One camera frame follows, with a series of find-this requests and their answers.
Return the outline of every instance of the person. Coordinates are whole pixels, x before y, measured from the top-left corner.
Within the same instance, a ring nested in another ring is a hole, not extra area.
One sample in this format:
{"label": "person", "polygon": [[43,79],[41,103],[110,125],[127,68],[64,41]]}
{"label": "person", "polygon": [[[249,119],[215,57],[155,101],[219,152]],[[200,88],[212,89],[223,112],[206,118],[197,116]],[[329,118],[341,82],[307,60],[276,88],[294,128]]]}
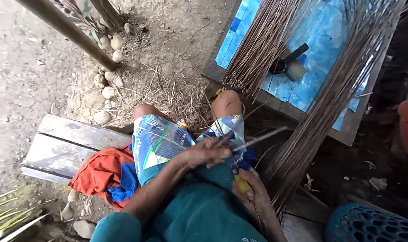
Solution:
{"label": "person", "polygon": [[[244,142],[237,93],[221,92],[212,110],[207,133],[219,137],[219,130],[232,129],[233,143]],[[155,107],[139,105],[132,152],[142,187],[120,212],[100,220],[90,241],[286,241],[258,173],[225,164],[232,151],[214,148],[217,142],[203,135],[192,140],[184,120],[175,124]],[[233,173],[252,189],[242,193]]]}

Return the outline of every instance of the wooden post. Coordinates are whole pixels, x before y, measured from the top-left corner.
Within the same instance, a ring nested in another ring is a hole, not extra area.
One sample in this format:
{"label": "wooden post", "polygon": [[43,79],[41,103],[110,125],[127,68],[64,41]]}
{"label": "wooden post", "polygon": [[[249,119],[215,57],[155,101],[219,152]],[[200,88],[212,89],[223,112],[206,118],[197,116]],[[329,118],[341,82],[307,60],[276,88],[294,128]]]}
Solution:
{"label": "wooden post", "polygon": [[97,9],[109,28],[114,32],[120,32],[124,28],[125,20],[116,12],[109,0],[90,0]]}
{"label": "wooden post", "polygon": [[105,68],[110,71],[116,69],[116,63],[49,0],[16,1],[82,48]]}

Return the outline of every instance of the wooden bench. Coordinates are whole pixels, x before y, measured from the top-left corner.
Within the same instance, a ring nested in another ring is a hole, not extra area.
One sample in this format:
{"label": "wooden bench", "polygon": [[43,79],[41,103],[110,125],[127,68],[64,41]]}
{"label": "wooden bench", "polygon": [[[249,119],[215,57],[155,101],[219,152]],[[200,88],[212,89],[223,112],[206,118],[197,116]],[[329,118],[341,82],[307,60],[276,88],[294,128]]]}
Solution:
{"label": "wooden bench", "polygon": [[121,132],[47,114],[38,127],[22,164],[22,173],[31,177],[68,184],[81,165],[94,153],[121,147],[132,141],[133,125]]}
{"label": "wooden bench", "polygon": [[[47,114],[38,127],[23,162],[22,173],[56,183],[68,184],[94,153],[131,142],[133,124],[120,132]],[[288,202],[283,231],[289,242],[322,242],[330,209],[296,194]]]}

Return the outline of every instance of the blue plastic basket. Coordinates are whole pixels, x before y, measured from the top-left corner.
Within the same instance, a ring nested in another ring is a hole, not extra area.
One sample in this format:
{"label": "blue plastic basket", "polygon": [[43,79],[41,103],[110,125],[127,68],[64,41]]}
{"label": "blue plastic basket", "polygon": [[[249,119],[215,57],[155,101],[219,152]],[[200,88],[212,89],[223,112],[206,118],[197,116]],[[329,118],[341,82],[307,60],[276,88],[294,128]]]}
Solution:
{"label": "blue plastic basket", "polygon": [[347,203],[332,213],[325,238],[327,242],[408,242],[408,219]]}

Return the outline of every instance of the bundle of sticks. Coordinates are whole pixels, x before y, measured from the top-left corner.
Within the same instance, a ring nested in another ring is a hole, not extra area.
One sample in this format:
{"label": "bundle of sticks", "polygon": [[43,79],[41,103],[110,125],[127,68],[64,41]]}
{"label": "bundle of sticks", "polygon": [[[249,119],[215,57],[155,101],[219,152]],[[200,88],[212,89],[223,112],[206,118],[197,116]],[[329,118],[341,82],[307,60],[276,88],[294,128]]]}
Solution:
{"label": "bundle of sticks", "polygon": [[262,0],[249,31],[229,63],[223,84],[247,97],[256,93],[284,43],[315,0]]}
{"label": "bundle of sticks", "polygon": [[349,34],[319,98],[270,162],[264,179],[280,215],[357,87],[381,64],[405,0],[345,0]]}

